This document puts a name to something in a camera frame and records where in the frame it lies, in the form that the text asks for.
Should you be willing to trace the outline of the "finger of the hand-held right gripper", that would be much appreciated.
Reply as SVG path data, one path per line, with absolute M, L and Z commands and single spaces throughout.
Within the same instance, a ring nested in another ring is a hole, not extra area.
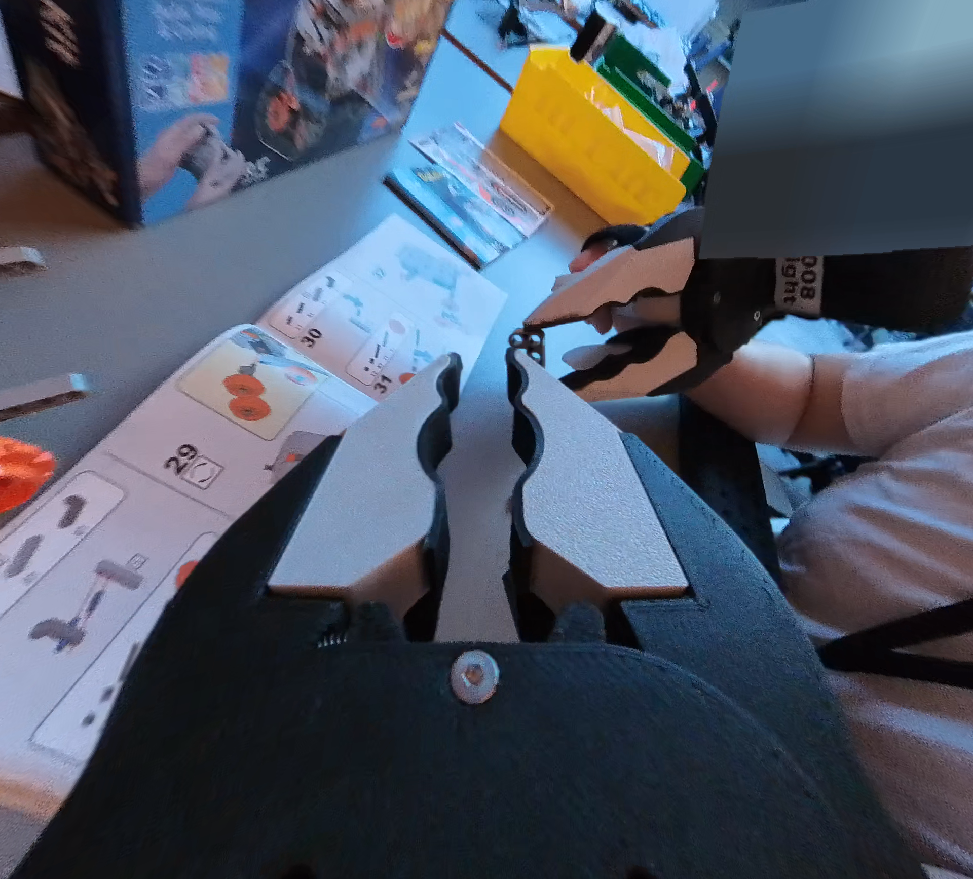
M 643 326 L 565 353 L 560 383 L 581 399 L 632 399 L 691 384 L 713 370 L 713 343 L 669 326 Z
M 605 307 L 622 308 L 640 298 L 668 298 L 685 288 L 696 257 L 692 237 L 643 248 L 616 248 L 582 271 L 557 277 L 551 293 L 523 324 L 532 329 L 573 324 Z

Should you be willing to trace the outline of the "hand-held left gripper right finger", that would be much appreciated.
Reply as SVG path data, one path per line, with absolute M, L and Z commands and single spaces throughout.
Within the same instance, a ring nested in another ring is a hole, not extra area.
M 573 605 L 600 618 L 626 602 L 678 600 L 687 574 L 623 433 L 526 350 L 505 353 L 513 489 L 504 576 L 517 636 L 544 642 Z

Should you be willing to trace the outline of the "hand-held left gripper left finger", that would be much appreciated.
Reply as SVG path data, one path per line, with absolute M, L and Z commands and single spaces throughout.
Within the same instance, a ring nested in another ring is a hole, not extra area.
M 438 469 L 463 363 L 446 353 L 356 420 L 334 448 L 270 576 L 274 594 L 385 605 L 433 641 L 450 536 Z

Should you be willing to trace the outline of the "person's right forearm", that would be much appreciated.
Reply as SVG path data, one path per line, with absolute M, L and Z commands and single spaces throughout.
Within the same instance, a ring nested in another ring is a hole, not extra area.
M 752 341 L 686 396 L 747 439 L 780 446 L 802 421 L 813 379 L 811 356 Z

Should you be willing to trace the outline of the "grey desk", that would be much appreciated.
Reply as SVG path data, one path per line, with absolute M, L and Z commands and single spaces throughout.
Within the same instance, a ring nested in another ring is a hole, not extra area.
M 62 471 L 176 368 L 230 326 L 255 322 L 298 281 L 387 216 L 440 243 L 384 184 L 421 158 L 411 144 L 460 122 L 552 205 L 543 227 L 486 277 L 508 300 L 466 367 L 454 446 L 440 468 L 451 533 L 436 638 L 513 642 L 502 575 L 507 502 L 522 465 L 511 444 L 508 335 L 549 293 L 601 217 L 499 132 L 527 51 L 495 35 L 499 4 L 456 0 L 401 136 L 386 136 L 202 209 L 126 229 L 42 167 L 25 135 L 2 137 L 2 245 L 29 246 L 46 269 L 2 273 L 2 388 L 79 373 L 84 399 L 2 424 L 51 451 Z

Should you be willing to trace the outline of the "person's right hand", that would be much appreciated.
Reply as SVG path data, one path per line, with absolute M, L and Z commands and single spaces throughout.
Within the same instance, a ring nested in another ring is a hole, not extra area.
M 563 282 L 573 320 L 589 324 L 602 336 L 637 326 L 639 317 L 631 306 L 641 289 L 638 258 L 633 246 L 622 247 L 609 239 L 580 253 Z

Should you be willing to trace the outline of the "black dimpled panel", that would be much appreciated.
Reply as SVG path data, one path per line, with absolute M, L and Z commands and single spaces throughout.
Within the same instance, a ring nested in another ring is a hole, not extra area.
M 780 583 L 771 508 L 755 444 L 686 396 L 679 397 L 678 408 L 679 475 Z

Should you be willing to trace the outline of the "yellow sheet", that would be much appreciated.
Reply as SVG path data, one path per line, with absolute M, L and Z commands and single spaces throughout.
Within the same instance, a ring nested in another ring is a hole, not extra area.
M 565 47 L 530 48 L 500 131 L 608 224 L 655 222 L 702 175 L 673 137 Z

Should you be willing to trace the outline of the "white printed leaflet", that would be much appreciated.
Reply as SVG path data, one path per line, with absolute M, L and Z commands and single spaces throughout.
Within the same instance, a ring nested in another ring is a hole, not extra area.
M 541 229 L 552 213 L 547 198 L 459 122 L 412 136 L 408 142 L 475 192 L 524 238 Z

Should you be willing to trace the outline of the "dark cover booklet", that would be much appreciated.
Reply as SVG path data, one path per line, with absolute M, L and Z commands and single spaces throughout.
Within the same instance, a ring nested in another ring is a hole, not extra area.
M 528 240 L 440 164 L 396 167 L 384 182 L 477 270 Z

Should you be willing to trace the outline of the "green storage bin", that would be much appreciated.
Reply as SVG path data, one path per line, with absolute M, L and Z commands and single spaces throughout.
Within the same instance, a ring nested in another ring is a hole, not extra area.
M 687 197 L 699 197 L 706 174 L 706 124 L 691 92 L 671 94 L 662 70 L 618 33 L 591 59 L 591 66 L 687 157 L 680 181 Z

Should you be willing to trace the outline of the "open instruction booklet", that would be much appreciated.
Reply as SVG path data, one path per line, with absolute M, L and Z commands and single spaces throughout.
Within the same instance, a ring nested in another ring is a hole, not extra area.
M 474 364 L 506 300 L 389 216 L 205 346 L 4 528 L 2 788 L 61 800 L 141 642 L 217 538 L 431 362 Z

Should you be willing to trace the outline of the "person's white shirt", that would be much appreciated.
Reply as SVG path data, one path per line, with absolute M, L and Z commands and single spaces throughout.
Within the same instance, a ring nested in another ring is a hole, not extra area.
M 971 333 L 854 355 L 841 386 L 870 459 L 779 541 L 787 597 L 823 644 L 971 597 Z M 860 760 L 918 858 L 971 877 L 971 691 L 832 672 Z

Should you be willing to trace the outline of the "orange toy wheel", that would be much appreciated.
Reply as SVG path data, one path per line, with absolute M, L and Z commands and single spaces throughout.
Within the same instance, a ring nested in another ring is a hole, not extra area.
M 55 456 L 36 445 L 1 437 L 1 513 L 20 507 L 53 477 Z

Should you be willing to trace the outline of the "blue toy kit box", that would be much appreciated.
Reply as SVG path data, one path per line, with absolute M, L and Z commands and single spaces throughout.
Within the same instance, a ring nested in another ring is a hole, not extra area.
M 39 156 L 121 221 L 395 131 L 454 0 L 2 0 Z

